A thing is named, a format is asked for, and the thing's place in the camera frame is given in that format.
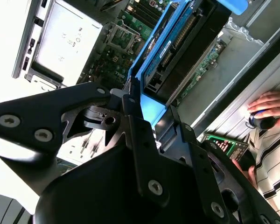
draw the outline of person's hand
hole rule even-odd
[[[265,111],[257,113],[254,116],[256,119],[280,116],[280,91],[266,92],[258,100],[248,105],[249,113],[262,110]],[[275,126],[280,126],[280,118],[277,120]]]
[[[250,181],[250,183],[257,189],[256,177],[254,173],[254,166],[251,166],[248,171],[243,171],[236,160],[232,160],[233,164],[242,172],[242,174]]]

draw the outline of black and white striped shirt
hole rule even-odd
[[[268,131],[254,129],[249,137],[259,191],[280,215],[280,127]]]

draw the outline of silver screw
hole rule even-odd
[[[148,188],[151,192],[153,192],[157,196],[160,196],[163,193],[162,185],[156,180],[150,180],[148,182]]]
[[[260,219],[263,224],[271,224],[270,221],[264,215],[260,215]]]
[[[224,211],[223,211],[222,207],[218,203],[212,202],[210,204],[210,206],[211,206],[211,209],[213,210],[213,212],[217,216],[219,216],[220,218],[224,218]]]
[[[97,91],[98,91],[99,93],[102,93],[102,94],[105,94],[105,93],[106,93],[105,90],[100,89],[100,88],[98,88]]]
[[[0,117],[0,125],[4,127],[17,127],[20,123],[21,120],[11,114],[5,114]]]
[[[38,129],[36,132],[34,132],[34,137],[36,140],[48,142],[52,140],[53,134],[47,129]]]
[[[217,147],[216,147],[216,145],[214,144],[214,143],[210,143],[210,146],[212,146],[214,149],[216,149]]]

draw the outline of label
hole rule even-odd
[[[165,48],[163,49],[163,51],[160,54],[160,58],[163,57],[163,55],[165,54],[166,50],[168,49],[168,47],[170,46],[171,41],[168,41],[168,43],[166,44]]]

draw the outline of person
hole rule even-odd
[[[249,113],[262,110],[255,118],[279,118],[273,128],[267,131],[255,128],[249,134],[249,149],[256,166],[244,172],[236,161],[233,163],[280,215],[280,91],[266,92],[248,106]]]

